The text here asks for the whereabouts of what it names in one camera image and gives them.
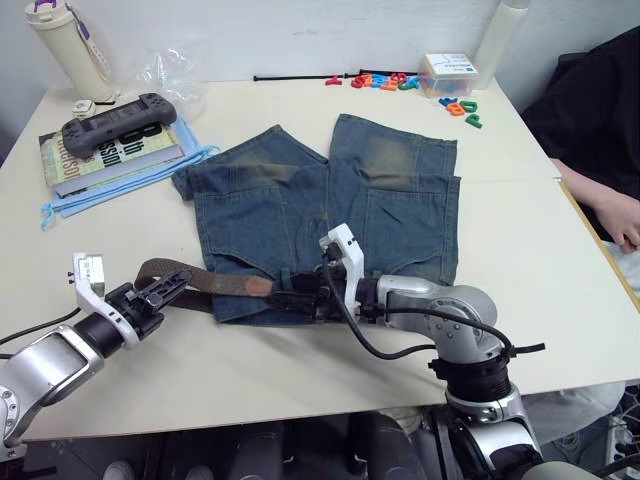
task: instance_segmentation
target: light blue cloth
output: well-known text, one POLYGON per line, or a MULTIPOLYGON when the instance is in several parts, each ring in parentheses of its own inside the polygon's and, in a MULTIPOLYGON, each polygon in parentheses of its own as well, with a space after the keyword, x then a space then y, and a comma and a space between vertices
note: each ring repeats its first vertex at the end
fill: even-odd
POLYGON ((69 195, 65 198, 58 198, 54 193, 54 199, 50 203, 44 204, 40 209, 43 217, 40 228, 44 230, 50 226, 51 222, 55 219, 56 212, 60 212, 62 218, 75 215, 99 203, 106 202, 112 198, 157 182, 158 180, 170 177, 176 170, 199 163, 209 158, 214 152, 217 153, 220 151, 220 148, 217 146, 200 146, 191 129, 181 118, 176 120, 171 127, 180 139, 180 144, 185 153, 182 159, 176 162, 162 164, 121 180, 107 183, 101 187, 91 188, 76 195, 69 195))

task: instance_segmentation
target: jeans back pocket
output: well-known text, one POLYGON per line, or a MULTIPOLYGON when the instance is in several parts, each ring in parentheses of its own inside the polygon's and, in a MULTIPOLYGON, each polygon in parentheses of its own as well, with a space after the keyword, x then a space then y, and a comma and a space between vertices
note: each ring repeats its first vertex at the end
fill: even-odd
POLYGON ((368 274, 453 283, 458 258, 459 178, 432 176, 428 183, 436 188, 368 190, 364 239, 368 274))
POLYGON ((241 271, 273 280, 284 268, 294 271, 285 205, 277 186, 198 193, 196 218, 209 271, 241 271))

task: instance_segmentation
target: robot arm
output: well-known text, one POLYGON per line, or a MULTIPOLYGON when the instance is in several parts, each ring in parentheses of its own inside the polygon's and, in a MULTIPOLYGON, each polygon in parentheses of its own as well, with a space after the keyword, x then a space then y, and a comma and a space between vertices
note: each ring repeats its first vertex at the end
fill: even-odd
POLYGON ((434 341, 438 359, 429 366, 447 381, 447 406, 430 418, 439 439, 443 478, 457 478, 458 466, 465 478, 484 478, 526 471, 542 461, 520 394, 507 373, 515 352, 483 327, 493 326, 497 318, 486 293, 417 277, 359 277, 362 252, 346 225, 330 232, 320 246, 334 269, 345 270, 345 306, 354 318, 360 313, 379 325, 434 341), (349 298, 354 291, 355 298, 349 298), (453 455, 443 449, 456 453, 457 464, 446 461, 453 455))
POLYGON ((184 270, 140 291, 126 283, 103 300, 101 257, 74 254, 73 261, 78 305, 89 315, 53 329, 0 368, 0 463, 20 461, 26 453, 20 437, 35 415, 93 377, 121 347, 135 347, 158 328, 164 319, 159 310, 191 279, 184 270))

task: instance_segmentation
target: hand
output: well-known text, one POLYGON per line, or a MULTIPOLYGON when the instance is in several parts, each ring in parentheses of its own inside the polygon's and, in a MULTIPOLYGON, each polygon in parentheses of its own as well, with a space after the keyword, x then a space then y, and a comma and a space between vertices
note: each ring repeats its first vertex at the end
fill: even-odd
POLYGON ((640 247, 640 201, 607 189, 593 209, 623 253, 635 252, 640 247))

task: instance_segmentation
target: denim shorts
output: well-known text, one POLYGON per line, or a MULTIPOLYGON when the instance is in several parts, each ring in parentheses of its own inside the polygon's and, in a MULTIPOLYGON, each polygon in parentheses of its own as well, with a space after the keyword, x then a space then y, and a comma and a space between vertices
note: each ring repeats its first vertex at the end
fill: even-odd
MULTIPOLYGON (((346 223, 365 274, 450 285, 458 261, 456 142, 394 130, 352 115, 336 123, 329 159, 280 126, 174 173, 193 200, 209 271, 259 275, 290 288, 321 264, 318 241, 346 223)), ((218 321, 309 323, 260 299, 216 297, 218 321)))

